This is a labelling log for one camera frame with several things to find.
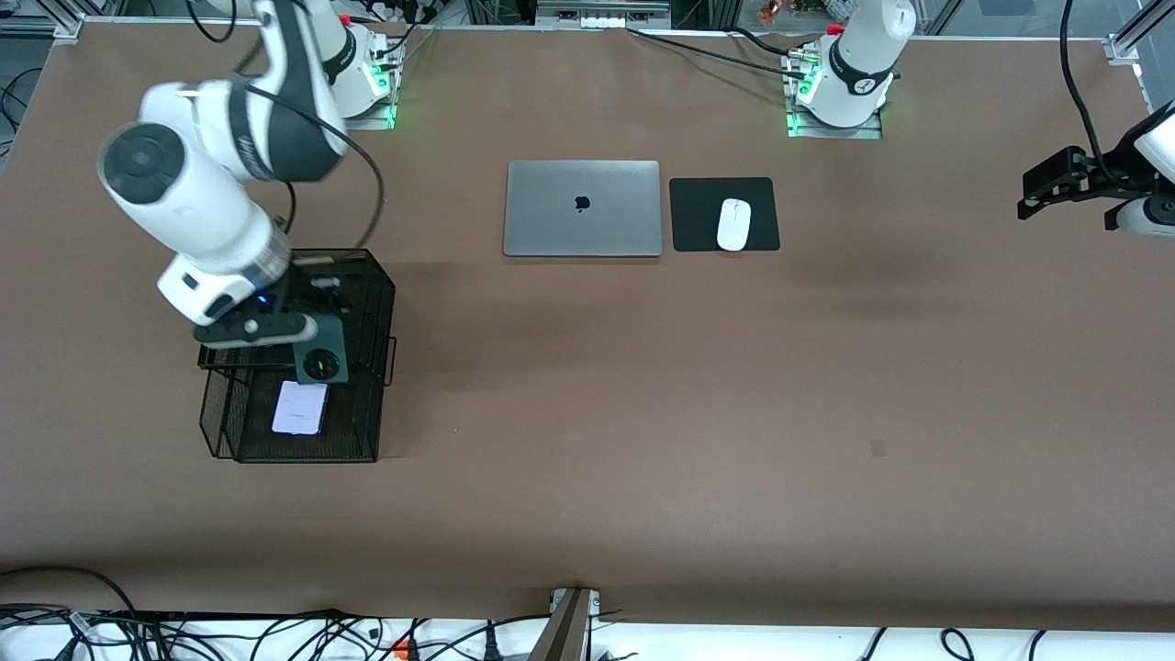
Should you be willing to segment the white computer mouse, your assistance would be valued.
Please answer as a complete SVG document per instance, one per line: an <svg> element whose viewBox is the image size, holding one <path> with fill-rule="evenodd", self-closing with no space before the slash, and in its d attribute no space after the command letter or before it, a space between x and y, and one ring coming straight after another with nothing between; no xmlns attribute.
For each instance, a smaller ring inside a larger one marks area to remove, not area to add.
<svg viewBox="0 0 1175 661"><path fill-rule="evenodd" d="M716 242L724 252L745 250L750 240L752 207L741 198L723 198Z"/></svg>

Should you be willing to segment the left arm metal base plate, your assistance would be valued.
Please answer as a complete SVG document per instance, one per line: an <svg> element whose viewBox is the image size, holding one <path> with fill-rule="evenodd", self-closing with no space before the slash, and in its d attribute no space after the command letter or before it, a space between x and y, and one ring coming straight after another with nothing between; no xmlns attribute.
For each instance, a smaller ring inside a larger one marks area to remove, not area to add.
<svg viewBox="0 0 1175 661"><path fill-rule="evenodd" d="M835 127L822 124L808 108L797 107L788 110L790 139L827 139L827 140L881 140L884 139L881 114L874 112L868 121L854 127Z"/></svg>

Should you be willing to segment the green phone round camera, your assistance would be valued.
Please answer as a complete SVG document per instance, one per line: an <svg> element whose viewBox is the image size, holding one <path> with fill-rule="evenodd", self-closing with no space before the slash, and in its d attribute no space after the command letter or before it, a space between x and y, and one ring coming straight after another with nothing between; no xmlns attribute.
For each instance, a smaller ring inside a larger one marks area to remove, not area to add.
<svg viewBox="0 0 1175 661"><path fill-rule="evenodd" d="M344 323L335 313L311 313L315 333L291 344L300 385L344 385L350 382Z"/></svg>

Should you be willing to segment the silver closed laptop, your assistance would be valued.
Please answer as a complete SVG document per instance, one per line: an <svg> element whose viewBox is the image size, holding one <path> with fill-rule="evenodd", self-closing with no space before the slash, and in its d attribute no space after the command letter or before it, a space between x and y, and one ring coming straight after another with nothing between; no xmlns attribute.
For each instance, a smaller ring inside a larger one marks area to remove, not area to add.
<svg viewBox="0 0 1175 661"><path fill-rule="evenodd" d="M654 258L663 252L662 178L647 160L509 163L509 258Z"/></svg>

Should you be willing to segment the black mesh two-tier tray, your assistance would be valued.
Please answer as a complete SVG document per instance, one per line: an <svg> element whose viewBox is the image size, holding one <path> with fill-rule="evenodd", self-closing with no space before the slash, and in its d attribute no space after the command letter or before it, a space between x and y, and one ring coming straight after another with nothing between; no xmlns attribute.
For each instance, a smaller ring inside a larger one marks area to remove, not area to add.
<svg viewBox="0 0 1175 661"><path fill-rule="evenodd" d="M282 382L297 382L291 344L239 350L209 350L201 344L199 365L206 372L200 431L212 456L239 463L372 463L380 453L383 398L391 382L396 342L392 310L396 288L365 250L297 250L275 285L251 294L224 317L239 313L286 313L291 310L291 272L320 274L333 258L347 259L349 313L344 323L350 382L329 385L318 436L270 431ZM334 313L322 292L322 310Z"/></svg>

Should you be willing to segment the lilac flip phone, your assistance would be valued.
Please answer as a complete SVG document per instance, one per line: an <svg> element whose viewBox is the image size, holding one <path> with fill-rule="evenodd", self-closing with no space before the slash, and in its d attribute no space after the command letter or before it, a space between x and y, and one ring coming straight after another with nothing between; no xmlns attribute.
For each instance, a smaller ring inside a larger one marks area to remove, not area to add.
<svg viewBox="0 0 1175 661"><path fill-rule="evenodd" d="M329 385L324 382L282 382L270 431L286 436L318 436L328 394Z"/></svg>

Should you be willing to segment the black mouse pad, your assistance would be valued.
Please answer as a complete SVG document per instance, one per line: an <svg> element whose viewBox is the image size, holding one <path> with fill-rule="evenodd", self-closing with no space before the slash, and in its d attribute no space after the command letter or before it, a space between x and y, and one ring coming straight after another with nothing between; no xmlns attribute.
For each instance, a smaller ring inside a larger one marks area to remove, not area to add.
<svg viewBox="0 0 1175 661"><path fill-rule="evenodd" d="M718 252L721 202L737 198L750 207L747 251L780 250L776 188L768 177L673 177L670 214L673 250Z"/></svg>

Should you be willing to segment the aluminium frame profile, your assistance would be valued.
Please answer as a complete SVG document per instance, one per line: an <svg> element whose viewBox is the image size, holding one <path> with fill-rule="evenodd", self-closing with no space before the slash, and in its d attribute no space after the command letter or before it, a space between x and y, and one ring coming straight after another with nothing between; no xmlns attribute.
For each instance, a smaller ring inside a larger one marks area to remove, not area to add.
<svg viewBox="0 0 1175 661"><path fill-rule="evenodd" d="M1140 0L1140 8L1104 38L1104 59L1112 66L1129 66L1139 60L1139 46L1167 18L1175 16L1175 0Z"/></svg>
<svg viewBox="0 0 1175 661"><path fill-rule="evenodd" d="M80 21L75 16L58 16L46 14L18 14L0 12L0 39L51 40L56 38L74 38Z"/></svg>

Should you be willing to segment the grey socket strip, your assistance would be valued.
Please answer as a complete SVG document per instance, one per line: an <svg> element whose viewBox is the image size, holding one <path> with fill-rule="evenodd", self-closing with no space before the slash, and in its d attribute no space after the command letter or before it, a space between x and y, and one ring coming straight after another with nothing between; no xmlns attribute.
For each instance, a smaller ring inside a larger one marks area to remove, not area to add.
<svg viewBox="0 0 1175 661"><path fill-rule="evenodd" d="M671 29L671 1L533 0L533 25L559 29Z"/></svg>

